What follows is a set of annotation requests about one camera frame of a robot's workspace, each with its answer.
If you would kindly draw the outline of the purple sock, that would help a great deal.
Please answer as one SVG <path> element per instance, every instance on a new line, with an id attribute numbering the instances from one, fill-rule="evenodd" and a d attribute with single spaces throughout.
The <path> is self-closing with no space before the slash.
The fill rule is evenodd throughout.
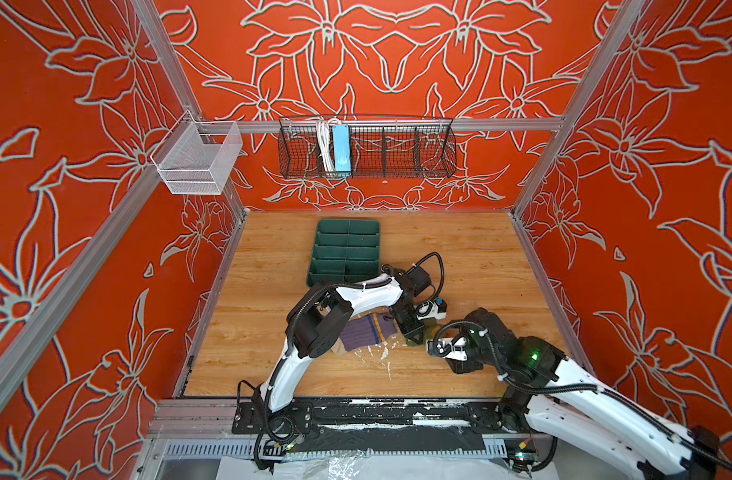
<path id="1" fill-rule="evenodd" d="M 349 321 L 339 340 L 346 352 L 385 343 L 397 333 L 394 317 L 389 313 L 372 313 Z"/>

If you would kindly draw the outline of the green striped sock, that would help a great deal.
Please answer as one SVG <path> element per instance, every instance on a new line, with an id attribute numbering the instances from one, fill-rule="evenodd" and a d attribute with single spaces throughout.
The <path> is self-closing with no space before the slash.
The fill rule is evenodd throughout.
<path id="1" fill-rule="evenodd" d="M 436 320 L 429 320 L 423 323 L 422 327 L 417 327 L 410 331 L 405 337 L 406 345 L 409 347 L 422 347 L 431 340 L 436 332 L 440 329 L 440 325 Z"/>

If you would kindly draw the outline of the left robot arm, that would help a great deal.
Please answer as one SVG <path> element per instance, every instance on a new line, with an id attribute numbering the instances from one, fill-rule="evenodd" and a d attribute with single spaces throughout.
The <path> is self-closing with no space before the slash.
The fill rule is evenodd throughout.
<path id="1" fill-rule="evenodd" d="M 289 406 L 312 361 L 331 350 L 354 316 L 386 309 L 405 339 L 423 343 L 427 323 L 445 319 L 448 312 L 440 288 L 428 299 L 416 300 L 431 286 L 419 265 L 407 271 L 386 265 L 379 276 L 361 282 L 315 284 L 287 315 L 283 350 L 252 402 L 269 414 Z"/>

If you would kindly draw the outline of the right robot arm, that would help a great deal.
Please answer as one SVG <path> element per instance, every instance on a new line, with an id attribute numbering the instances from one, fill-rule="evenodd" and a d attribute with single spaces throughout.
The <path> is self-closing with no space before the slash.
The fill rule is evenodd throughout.
<path id="1" fill-rule="evenodd" d="M 536 336 L 517 336 L 479 308 L 439 330 L 429 350 L 458 374 L 492 366 L 507 386 L 498 404 L 511 431 L 552 436 L 595 456 L 630 479 L 713 479 L 732 474 L 720 440 L 705 427 L 689 429 L 606 385 L 562 350 Z"/>

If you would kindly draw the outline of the green divided tray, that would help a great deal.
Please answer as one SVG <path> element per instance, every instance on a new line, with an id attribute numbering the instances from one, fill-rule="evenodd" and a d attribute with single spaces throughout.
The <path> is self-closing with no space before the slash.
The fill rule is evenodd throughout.
<path id="1" fill-rule="evenodd" d="M 316 225 L 306 284 L 356 283 L 381 274 L 381 224 L 375 219 L 323 218 Z"/>

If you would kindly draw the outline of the light blue box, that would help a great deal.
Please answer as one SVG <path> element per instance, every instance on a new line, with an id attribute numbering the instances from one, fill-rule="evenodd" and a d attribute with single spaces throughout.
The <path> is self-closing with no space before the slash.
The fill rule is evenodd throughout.
<path id="1" fill-rule="evenodd" d="M 350 128 L 346 124 L 335 124 L 332 127 L 334 146 L 335 172 L 341 177 L 348 177 L 352 172 Z"/>

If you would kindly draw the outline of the clear plastic bin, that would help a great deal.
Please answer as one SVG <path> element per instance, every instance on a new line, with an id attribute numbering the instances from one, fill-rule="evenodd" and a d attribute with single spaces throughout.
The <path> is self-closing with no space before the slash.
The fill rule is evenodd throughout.
<path id="1" fill-rule="evenodd" d="M 243 151 L 237 122 L 202 122 L 185 112 L 151 154 L 175 195 L 220 195 Z"/>

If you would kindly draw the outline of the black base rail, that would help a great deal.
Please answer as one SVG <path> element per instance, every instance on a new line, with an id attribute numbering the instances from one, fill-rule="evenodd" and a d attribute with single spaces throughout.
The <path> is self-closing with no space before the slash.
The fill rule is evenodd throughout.
<path id="1" fill-rule="evenodd" d="M 550 435 L 507 426 L 497 398 L 298 397 L 263 435 L 262 454 L 291 460 L 335 455 L 544 456 Z"/>

